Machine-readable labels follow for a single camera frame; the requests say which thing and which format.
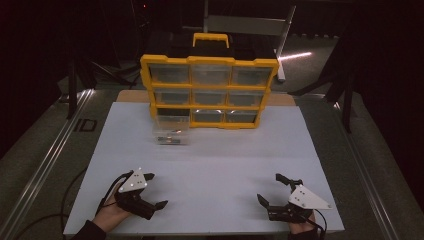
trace yellow storage organizer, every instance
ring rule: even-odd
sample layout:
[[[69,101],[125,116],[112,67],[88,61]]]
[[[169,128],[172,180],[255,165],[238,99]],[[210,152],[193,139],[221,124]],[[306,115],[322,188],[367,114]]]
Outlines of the yellow storage organizer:
[[[263,36],[207,33],[154,33],[140,61],[152,118],[225,129],[259,126],[279,66]]]

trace clear plastic box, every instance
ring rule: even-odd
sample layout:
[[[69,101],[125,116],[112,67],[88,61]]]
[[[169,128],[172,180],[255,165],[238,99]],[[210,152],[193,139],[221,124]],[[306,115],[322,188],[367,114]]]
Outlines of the clear plastic box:
[[[258,111],[256,110],[227,110],[225,121],[228,123],[254,123]]]
[[[195,64],[191,66],[191,81],[197,85],[227,85],[231,67],[227,65]]]
[[[193,103],[200,105],[224,105],[227,91],[193,89]]]
[[[153,135],[160,145],[186,145],[189,143],[189,116],[156,117],[153,125]]]
[[[228,92],[228,105],[230,106],[260,106],[264,91],[239,91]]]
[[[193,122],[220,123],[224,118],[224,110],[194,109]]]
[[[266,86],[272,68],[233,67],[232,85]]]
[[[149,64],[152,82],[189,83],[188,65],[184,64]]]
[[[190,90],[157,88],[154,90],[157,104],[189,104]]]

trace white table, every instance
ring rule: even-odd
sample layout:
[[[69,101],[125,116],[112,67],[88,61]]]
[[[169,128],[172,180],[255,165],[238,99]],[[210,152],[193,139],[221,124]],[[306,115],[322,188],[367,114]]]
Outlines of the white table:
[[[150,221],[132,216],[118,235],[277,234],[288,231],[268,220],[260,193],[285,205],[290,187],[275,174],[302,179],[328,201],[321,211],[328,231],[344,230],[314,145],[298,107],[268,106],[257,129],[190,129],[186,146],[157,145],[146,103],[114,103],[81,184],[64,234],[94,217],[100,199],[122,173],[141,167],[156,176],[141,197],[168,200]],[[323,221],[317,215],[318,224]]]

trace black cable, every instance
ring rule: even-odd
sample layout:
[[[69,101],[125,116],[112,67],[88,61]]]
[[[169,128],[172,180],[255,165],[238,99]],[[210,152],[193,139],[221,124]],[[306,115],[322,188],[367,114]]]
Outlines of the black cable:
[[[66,198],[68,196],[69,191],[71,190],[71,187],[74,185],[74,183],[78,180],[78,178],[85,172],[87,171],[87,167],[85,167],[81,172],[78,173],[77,176],[74,177],[74,179],[72,179],[71,183],[68,185],[68,187],[66,188],[65,194],[63,195],[62,198],[62,203],[60,205],[60,214],[63,216],[65,215],[63,212],[65,211],[65,202],[66,202]],[[63,240],[66,240],[65,235],[63,235],[63,231],[65,230],[65,221],[63,219],[63,217],[60,217],[60,227],[62,230],[62,238]]]
[[[107,204],[107,205],[103,205],[103,206],[102,206],[102,208],[112,206],[112,205],[114,205],[114,204],[116,204],[116,203],[117,203],[117,202],[113,202],[113,203],[109,203],[109,204]]]
[[[115,181],[113,181],[112,185],[110,185],[109,189],[107,190],[105,196],[102,198],[102,200],[99,203],[99,206],[97,207],[96,210],[96,214],[99,213],[100,209],[102,208],[102,206],[105,204],[107,197],[109,196],[110,192],[113,190],[113,188],[115,187],[115,185],[119,182],[119,180],[121,180],[122,178],[128,178],[131,176],[131,174],[133,174],[134,171],[130,171],[128,173],[124,173],[121,176],[119,176],[117,179],[115,179]]]
[[[314,209],[316,212],[319,213],[319,215],[321,215],[322,219],[324,220],[324,232],[327,232],[327,220],[325,220],[324,215],[322,215],[322,213],[320,211],[318,211],[317,209]]]
[[[321,217],[324,219],[325,229],[324,229],[323,227],[321,227],[319,224],[317,224],[316,222],[309,220],[309,218],[306,218],[306,217],[304,217],[304,216],[302,216],[302,215],[300,215],[300,214],[298,214],[298,213],[295,213],[295,214],[296,214],[298,217],[300,217],[300,218],[302,218],[303,220],[305,220],[306,222],[308,222],[309,224],[311,224],[311,225],[313,225],[313,226],[315,226],[315,227],[319,228],[319,230],[321,231],[321,232],[320,232],[320,234],[319,234],[319,239],[320,239],[320,240],[324,240],[324,238],[325,238],[325,233],[327,232],[327,221],[325,220],[324,216],[321,214],[321,212],[320,212],[320,211],[318,211],[318,210],[316,210],[316,209],[314,209],[314,210],[315,210],[315,211],[317,211],[317,212],[321,215]]]
[[[52,218],[52,217],[69,217],[69,215],[66,215],[66,214],[61,214],[61,213],[56,213],[56,214],[50,214],[50,215],[47,215],[47,216],[44,216],[44,217],[41,217],[41,218],[39,218],[39,219],[37,219],[37,220],[35,220],[35,221],[33,221],[32,223],[30,223],[29,225],[27,225],[24,229],[22,229],[22,231],[20,231],[18,234],[17,234],[17,236],[14,238],[14,240],[18,240],[26,231],[28,231],[28,229],[30,229],[32,226],[34,226],[35,224],[37,224],[37,223],[39,223],[39,222],[41,222],[41,221],[43,221],[43,220],[46,220],[46,219],[49,219],[49,218]]]

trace hand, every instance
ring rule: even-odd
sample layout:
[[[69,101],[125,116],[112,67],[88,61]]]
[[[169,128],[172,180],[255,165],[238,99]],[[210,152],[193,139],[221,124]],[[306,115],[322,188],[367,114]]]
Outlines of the hand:
[[[115,200],[115,192],[118,190],[120,184],[115,186],[110,197],[100,209],[93,219],[93,223],[100,227],[104,232],[108,233],[115,229],[122,221],[131,216],[130,212],[118,207]]]
[[[315,215],[314,212],[312,212],[311,216],[309,216],[309,220],[312,222],[315,222]],[[315,228],[314,225],[304,222],[304,223],[289,223],[290,232],[292,234],[298,234],[302,232],[307,232]]]

